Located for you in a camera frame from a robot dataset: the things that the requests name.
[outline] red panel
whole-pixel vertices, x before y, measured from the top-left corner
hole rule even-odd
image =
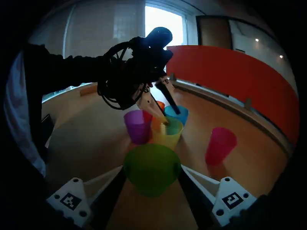
[[[290,84],[272,67],[237,51],[213,46],[169,46],[174,56],[167,73],[245,102],[277,125],[296,144],[299,101]]]

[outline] pink plastic cup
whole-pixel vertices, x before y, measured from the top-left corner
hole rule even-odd
[[[217,127],[212,130],[205,160],[207,164],[218,165],[237,145],[236,135],[226,129]]]
[[[142,145],[149,141],[151,114],[144,110],[133,110],[125,114],[124,120],[134,144]]]

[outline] green plastic cup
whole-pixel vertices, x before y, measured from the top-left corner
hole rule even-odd
[[[147,197],[159,197],[178,178],[180,169],[177,154],[163,145],[140,145],[124,160],[127,178]]]

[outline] person's arm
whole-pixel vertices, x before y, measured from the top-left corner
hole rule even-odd
[[[44,45],[27,44],[23,49],[27,80],[36,81],[41,94],[69,86],[97,82],[110,73],[109,60],[103,56],[81,57],[50,54]]]

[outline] plastic cup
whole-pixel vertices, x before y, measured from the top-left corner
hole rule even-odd
[[[163,102],[160,102],[160,101],[157,101],[157,103],[158,103],[158,105],[160,106],[160,108],[161,108],[162,110],[164,110],[165,104],[164,104]]]
[[[167,125],[161,123],[158,119],[152,120],[152,142],[175,150],[183,130],[183,124],[173,117],[167,117],[167,120]]]
[[[140,145],[124,160],[127,178],[147,197],[160,196],[178,178],[180,170],[177,154],[163,145]]]
[[[124,120],[134,144],[142,145],[149,141],[151,114],[144,110],[133,110],[125,114]]]
[[[205,160],[207,164],[218,165],[237,145],[237,137],[229,129],[217,127],[212,130]]]
[[[165,104],[163,102],[160,102],[160,101],[157,101],[158,105],[160,106],[160,108],[164,111],[164,108],[165,108]]]
[[[180,120],[184,126],[189,116],[189,110],[180,105],[178,106],[178,109],[180,111],[180,114],[176,114],[173,108],[169,105],[169,106],[166,106],[164,112],[167,117],[175,117],[178,120]]]

